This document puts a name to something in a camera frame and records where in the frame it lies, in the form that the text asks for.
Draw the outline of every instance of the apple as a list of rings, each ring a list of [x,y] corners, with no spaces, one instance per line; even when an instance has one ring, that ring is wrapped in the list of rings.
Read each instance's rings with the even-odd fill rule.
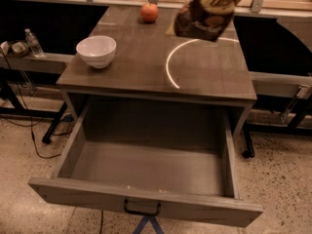
[[[140,16],[145,22],[154,22],[158,16],[158,7],[156,4],[145,3],[140,8]]]

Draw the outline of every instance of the clear water bottle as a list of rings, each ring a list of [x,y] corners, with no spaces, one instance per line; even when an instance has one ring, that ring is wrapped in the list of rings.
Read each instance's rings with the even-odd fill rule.
[[[32,54],[37,58],[43,57],[44,53],[42,51],[40,43],[38,42],[36,35],[32,33],[29,28],[25,30],[25,33],[26,33],[25,38],[32,51]]]

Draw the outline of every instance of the drawer handle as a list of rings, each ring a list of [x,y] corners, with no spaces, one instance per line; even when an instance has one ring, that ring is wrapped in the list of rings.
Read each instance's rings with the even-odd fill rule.
[[[160,213],[160,210],[161,210],[161,204],[158,203],[158,205],[157,205],[157,211],[156,211],[155,214],[133,211],[133,210],[129,210],[129,209],[128,209],[128,199],[125,199],[125,202],[124,202],[124,211],[125,211],[127,214],[130,214],[130,215],[157,216],[157,215]]]

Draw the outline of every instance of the white bowl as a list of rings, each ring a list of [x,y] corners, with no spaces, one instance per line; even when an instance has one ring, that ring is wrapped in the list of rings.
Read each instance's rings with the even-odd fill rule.
[[[117,44],[113,38],[97,35],[79,42],[76,51],[86,64],[94,68],[104,68],[113,61],[116,47]]]

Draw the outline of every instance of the speckled floor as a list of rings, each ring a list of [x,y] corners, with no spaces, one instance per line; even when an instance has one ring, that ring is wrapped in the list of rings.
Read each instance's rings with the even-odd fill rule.
[[[61,105],[57,99],[44,97],[50,98],[51,94],[25,100],[29,107]],[[8,102],[0,99],[0,105]],[[9,119],[30,124],[28,119]],[[51,144],[42,143],[49,124],[44,120],[33,128],[38,151],[43,156],[61,153],[68,140],[68,135],[52,136]],[[68,129],[69,123],[61,122],[55,133]],[[246,229],[157,217],[158,234],[312,233],[312,137],[252,133],[252,138],[256,155],[253,159],[242,158],[245,144],[242,138],[237,139],[236,168],[242,198],[263,205],[264,213]],[[47,204],[27,185],[31,177],[49,177],[59,159],[45,160],[36,155],[29,127],[0,118],[0,139],[1,234],[99,233],[100,211]],[[138,232],[141,220],[140,216],[104,212],[102,233],[156,233],[151,222]]]

